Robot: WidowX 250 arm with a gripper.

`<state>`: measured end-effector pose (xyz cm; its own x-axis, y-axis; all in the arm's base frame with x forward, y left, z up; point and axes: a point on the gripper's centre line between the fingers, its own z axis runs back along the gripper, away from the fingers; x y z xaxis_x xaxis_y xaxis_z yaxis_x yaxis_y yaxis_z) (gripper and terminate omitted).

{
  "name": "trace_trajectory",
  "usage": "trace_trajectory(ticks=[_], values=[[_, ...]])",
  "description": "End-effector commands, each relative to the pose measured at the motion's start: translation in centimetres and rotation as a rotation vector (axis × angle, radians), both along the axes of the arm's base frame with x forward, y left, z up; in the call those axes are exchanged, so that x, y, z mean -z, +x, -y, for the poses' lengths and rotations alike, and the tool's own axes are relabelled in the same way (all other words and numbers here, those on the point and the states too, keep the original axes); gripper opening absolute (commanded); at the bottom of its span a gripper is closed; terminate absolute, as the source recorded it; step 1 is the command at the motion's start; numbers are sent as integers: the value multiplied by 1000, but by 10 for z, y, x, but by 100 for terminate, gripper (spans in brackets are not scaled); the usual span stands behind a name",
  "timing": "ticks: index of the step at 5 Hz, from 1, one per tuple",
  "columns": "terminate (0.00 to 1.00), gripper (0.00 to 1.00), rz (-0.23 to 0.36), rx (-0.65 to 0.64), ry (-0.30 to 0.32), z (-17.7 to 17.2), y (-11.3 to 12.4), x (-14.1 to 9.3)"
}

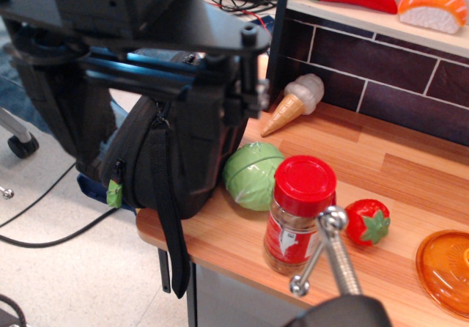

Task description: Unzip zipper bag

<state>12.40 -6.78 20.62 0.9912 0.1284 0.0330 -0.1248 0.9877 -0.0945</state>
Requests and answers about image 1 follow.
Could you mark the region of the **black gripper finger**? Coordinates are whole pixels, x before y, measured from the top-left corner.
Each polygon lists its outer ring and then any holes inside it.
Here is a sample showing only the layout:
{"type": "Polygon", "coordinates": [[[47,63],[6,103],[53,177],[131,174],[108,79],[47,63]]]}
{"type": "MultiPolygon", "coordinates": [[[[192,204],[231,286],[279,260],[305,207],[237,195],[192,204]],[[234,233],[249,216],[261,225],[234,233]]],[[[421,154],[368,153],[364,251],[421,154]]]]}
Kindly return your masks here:
{"type": "Polygon", "coordinates": [[[193,194],[213,190],[249,118],[262,110],[258,58],[206,55],[185,96],[185,171],[193,194]]]}
{"type": "Polygon", "coordinates": [[[90,164],[117,129],[111,95],[89,84],[75,62],[33,65],[14,58],[13,67],[34,107],[64,150],[90,164]]]}

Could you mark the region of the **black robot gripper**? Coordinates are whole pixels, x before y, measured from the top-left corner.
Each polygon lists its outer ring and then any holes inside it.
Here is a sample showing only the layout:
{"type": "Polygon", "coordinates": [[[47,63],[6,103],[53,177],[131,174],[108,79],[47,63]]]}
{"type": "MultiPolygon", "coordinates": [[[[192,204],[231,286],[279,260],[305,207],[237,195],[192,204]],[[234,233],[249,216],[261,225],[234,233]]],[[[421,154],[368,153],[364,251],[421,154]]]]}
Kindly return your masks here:
{"type": "Polygon", "coordinates": [[[32,65],[64,64],[92,47],[116,55],[140,48],[193,50],[209,58],[237,57],[239,77],[202,65],[197,77],[185,78],[179,67],[161,73],[129,59],[107,65],[95,80],[157,101],[200,98],[203,89],[218,84],[228,85],[226,100],[269,99],[267,84],[257,78],[257,58],[269,46],[268,35],[204,0],[1,0],[1,16],[21,25],[13,45],[32,65]]]}

